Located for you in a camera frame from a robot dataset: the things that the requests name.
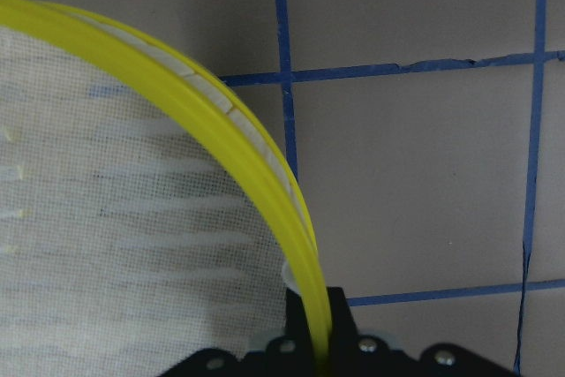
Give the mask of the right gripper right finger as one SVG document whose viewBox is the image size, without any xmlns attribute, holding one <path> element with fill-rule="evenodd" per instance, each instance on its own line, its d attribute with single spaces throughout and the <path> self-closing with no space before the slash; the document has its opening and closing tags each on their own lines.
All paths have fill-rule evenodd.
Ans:
<svg viewBox="0 0 565 377">
<path fill-rule="evenodd" d="M 359 332 L 344 290 L 328 287 L 331 312 L 330 350 L 357 351 Z"/>
</svg>

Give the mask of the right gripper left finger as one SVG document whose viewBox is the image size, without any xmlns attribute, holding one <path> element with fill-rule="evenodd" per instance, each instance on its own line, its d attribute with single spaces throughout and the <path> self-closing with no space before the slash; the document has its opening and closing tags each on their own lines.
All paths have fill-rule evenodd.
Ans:
<svg viewBox="0 0 565 377">
<path fill-rule="evenodd" d="M 302 351 L 313 349 L 312 338 L 302 298 L 293 290 L 285 292 L 285 335 Z"/>
</svg>

